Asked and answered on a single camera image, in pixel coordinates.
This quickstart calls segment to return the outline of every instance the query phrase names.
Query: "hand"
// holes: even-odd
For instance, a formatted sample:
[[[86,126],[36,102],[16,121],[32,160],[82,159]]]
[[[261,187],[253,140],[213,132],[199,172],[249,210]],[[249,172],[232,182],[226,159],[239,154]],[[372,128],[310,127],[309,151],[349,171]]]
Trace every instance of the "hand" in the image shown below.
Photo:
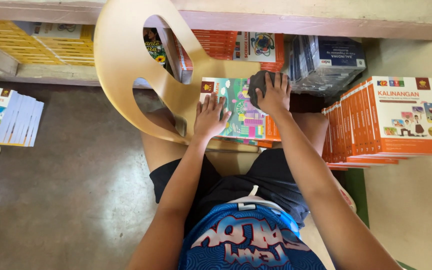
[[[287,112],[290,110],[290,94],[291,85],[288,85],[288,76],[283,75],[281,80],[281,73],[276,72],[274,76],[274,86],[271,82],[269,73],[265,74],[266,79],[266,94],[256,88],[256,95],[258,95],[258,106],[263,112],[274,116],[280,112]]]
[[[216,135],[219,135],[226,128],[231,111],[223,115],[223,119],[219,120],[219,115],[223,109],[226,98],[219,98],[219,103],[216,104],[216,94],[206,95],[204,103],[201,107],[199,101],[196,107],[196,121],[194,122],[194,137],[209,141]]]

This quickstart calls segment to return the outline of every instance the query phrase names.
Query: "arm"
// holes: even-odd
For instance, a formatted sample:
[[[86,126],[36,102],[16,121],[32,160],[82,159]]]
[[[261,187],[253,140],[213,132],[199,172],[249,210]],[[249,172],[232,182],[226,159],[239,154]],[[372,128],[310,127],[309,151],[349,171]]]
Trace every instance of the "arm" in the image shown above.
[[[184,223],[195,198],[206,146],[221,133],[231,112],[219,120],[225,98],[215,105],[216,95],[198,102],[194,137],[167,183],[153,221],[136,247],[127,270],[170,270],[178,267]]]
[[[266,75],[266,95],[257,91],[258,105],[274,119],[284,154],[297,186],[336,269],[398,269],[369,229],[353,213],[339,192],[336,179],[291,116],[288,77]]]

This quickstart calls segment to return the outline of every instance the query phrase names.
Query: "sunflower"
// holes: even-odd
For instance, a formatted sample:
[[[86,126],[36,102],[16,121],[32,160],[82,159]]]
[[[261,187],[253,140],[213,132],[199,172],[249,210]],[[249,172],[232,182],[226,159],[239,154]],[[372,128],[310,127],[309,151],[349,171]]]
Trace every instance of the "sunflower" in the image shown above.
[[[155,58],[156,62],[158,63],[163,63],[166,60],[166,57],[164,57],[163,55],[159,55],[158,57]]]

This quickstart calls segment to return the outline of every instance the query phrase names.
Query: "plastic wrap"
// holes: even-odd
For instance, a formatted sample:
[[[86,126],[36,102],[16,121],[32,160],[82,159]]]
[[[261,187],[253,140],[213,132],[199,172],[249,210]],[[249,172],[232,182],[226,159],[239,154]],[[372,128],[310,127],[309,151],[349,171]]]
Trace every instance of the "plastic wrap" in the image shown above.
[[[296,93],[335,95],[366,68],[361,42],[348,37],[297,35],[289,54]]]

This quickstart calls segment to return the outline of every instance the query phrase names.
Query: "wooden shelf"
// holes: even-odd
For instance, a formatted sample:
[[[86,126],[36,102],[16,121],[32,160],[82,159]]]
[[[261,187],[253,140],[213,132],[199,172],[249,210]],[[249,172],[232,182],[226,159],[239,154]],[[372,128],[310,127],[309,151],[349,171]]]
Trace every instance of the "wooden shelf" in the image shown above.
[[[100,86],[95,67],[70,65],[19,64],[15,75],[0,71],[0,81]],[[133,88],[152,89],[148,82],[141,78],[135,81]]]
[[[0,19],[96,24],[106,0],[0,0]],[[172,0],[192,29],[432,40],[432,0]],[[167,28],[159,17],[148,27]]]

